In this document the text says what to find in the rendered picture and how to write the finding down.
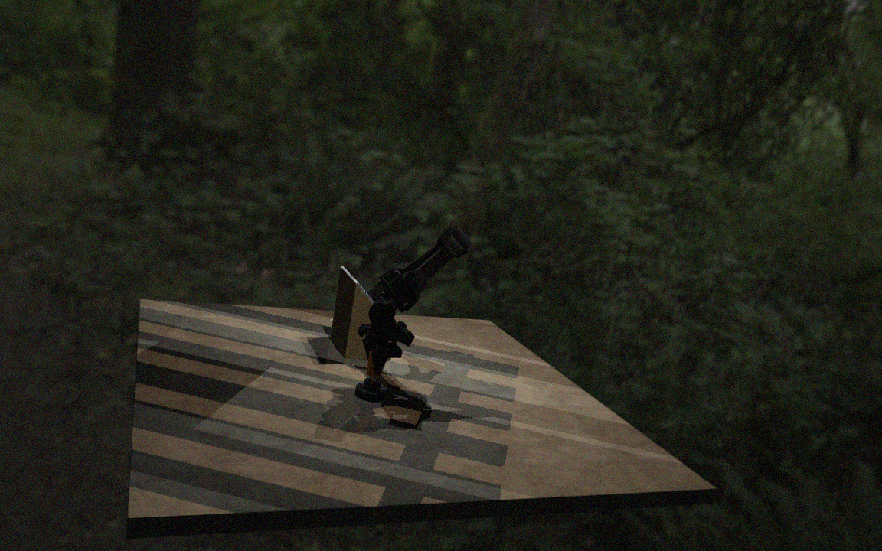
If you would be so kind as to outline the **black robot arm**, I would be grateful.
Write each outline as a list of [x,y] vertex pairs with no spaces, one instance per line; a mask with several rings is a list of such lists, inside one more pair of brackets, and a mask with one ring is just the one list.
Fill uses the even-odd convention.
[[[468,253],[469,245],[470,240],[462,232],[461,227],[451,224],[443,231],[436,246],[419,258],[410,264],[402,262],[398,266],[391,266],[386,272],[381,273],[379,276],[381,282],[367,292],[374,301],[368,313],[371,322],[381,327],[387,324],[390,318],[394,318],[397,309],[403,313],[412,308],[414,303],[419,302],[420,293],[426,289],[426,281],[451,258],[461,258],[463,254]],[[405,303],[407,304],[404,305]],[[392,329],[392,343],[399,341],[410,347],[414,335],[406,328],[405,322],[396,323],[396,327]]]

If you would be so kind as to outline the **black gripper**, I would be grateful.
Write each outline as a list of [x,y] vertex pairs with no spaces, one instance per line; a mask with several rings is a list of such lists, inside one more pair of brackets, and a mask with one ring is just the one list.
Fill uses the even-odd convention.
[[393,327],[396,327],[394,318],[390,318],[390,321],[381,327],[374,322],[358,327],[358,335],[364,336],[365,334],[363,343],[367,359],[370,359],[370,351],[372,353],[375,374],[381,374],[388,358],[401,358],[402,356],[401,347],[397,343],[388,342],[393,340]]

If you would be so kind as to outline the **orange knob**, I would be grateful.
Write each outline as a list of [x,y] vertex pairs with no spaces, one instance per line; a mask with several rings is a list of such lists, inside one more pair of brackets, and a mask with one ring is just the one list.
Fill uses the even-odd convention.
[[370,359],[368,359],[368,364],[367,364],[367,374],[370,377],[381,377],[381,374],[382,374],[382,371],[381,371],[381,374],[375,374],[375,372],[374,372],[374,364],[372,363],[371,351],[370,351]]

